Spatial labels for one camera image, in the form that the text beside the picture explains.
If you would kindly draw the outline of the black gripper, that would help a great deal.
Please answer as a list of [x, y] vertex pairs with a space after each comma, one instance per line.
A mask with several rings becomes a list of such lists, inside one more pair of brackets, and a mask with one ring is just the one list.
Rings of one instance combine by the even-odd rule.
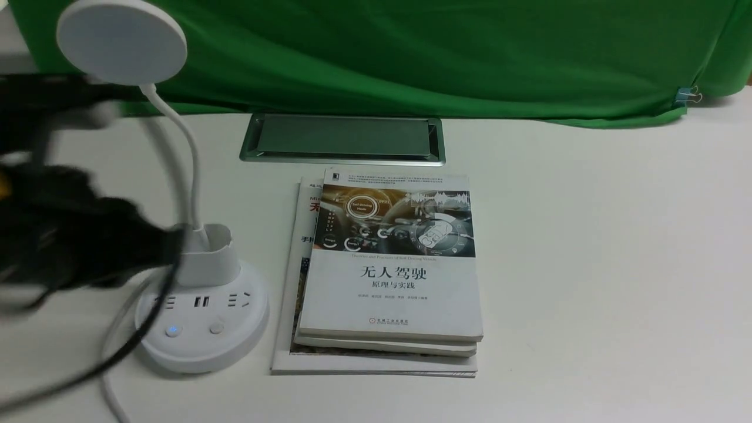
[[179, 260], [183, 225], [156, 227], [86, 170], [48, 160], [56, 131], [101, 129], [95, 107], [134, 101], [134, 88], [83, 75], [2, 76], [2, 284], [115, 288]]

